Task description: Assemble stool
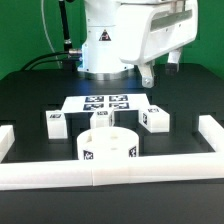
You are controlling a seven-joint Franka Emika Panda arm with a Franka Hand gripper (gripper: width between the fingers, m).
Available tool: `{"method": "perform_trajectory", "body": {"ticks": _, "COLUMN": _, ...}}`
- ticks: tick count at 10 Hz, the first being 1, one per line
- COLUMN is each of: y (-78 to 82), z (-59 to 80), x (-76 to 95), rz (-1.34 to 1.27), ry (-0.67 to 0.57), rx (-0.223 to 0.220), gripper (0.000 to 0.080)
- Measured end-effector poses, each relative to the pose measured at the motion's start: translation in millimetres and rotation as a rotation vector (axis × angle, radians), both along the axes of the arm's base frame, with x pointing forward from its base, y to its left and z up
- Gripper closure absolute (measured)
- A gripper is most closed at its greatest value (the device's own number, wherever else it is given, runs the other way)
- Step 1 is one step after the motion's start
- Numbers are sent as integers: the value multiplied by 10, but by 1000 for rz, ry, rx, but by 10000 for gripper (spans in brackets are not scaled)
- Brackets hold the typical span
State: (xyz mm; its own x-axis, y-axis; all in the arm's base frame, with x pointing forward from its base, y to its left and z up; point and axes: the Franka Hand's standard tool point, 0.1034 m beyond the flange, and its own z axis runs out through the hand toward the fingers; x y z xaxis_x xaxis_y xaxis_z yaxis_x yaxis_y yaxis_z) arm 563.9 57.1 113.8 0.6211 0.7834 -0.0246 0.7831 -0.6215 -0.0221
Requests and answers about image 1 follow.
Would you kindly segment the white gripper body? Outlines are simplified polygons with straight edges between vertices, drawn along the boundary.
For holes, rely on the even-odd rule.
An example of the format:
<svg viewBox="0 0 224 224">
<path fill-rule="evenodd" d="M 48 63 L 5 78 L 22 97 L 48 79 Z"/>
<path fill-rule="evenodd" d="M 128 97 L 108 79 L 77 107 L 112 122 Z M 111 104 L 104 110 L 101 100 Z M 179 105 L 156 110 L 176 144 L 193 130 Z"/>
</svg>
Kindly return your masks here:
<svg viewBox="0 0 224 224">
<path fill-rule="evenodd" d="M 122 4 L 116 14 L 116 52 L 123 63 L 144 64 L 194 41 L 197 27 L 197 0 Z"/>
</svg>

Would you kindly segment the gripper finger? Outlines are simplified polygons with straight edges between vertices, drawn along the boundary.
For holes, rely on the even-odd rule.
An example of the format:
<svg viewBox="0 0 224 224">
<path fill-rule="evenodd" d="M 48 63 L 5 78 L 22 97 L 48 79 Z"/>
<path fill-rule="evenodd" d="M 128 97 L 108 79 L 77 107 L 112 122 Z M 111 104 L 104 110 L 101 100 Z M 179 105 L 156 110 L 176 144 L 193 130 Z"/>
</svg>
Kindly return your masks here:
<svg viewBox="0 0 224 224">
<path fill-rule="evenodd" d="M 142 86 L 145 88 L 152 88 L 154 86 L 154 68 L 152 62 L 138 66 L 142 77 Z"/>
<path fill-rule="evenodd" d="M 165 65 L 165 71 L 167 75 L 175 75 L 179 71 L 181 54 L 181 48 L 175 49 L 168 54 L 168 60 Z"/>
</svg>

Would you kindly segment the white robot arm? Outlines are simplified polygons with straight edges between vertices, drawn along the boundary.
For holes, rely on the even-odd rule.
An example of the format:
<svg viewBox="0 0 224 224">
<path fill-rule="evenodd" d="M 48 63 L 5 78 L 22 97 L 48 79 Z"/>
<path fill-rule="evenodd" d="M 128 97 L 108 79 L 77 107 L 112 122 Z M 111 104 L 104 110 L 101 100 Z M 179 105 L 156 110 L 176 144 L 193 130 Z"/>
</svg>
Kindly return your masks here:
<svg viewBox="0 0 224 224">
<path fill-rule="evenodd" d="M 115 80 L 138 69 L 142 85 L 155 83 L 154 63 L 168 56 L 165 72 L 179 71 L 182 49 L 195 40 L 197 0 L 84 0 L 87 38 L 78 70 Z"/>
</svg>

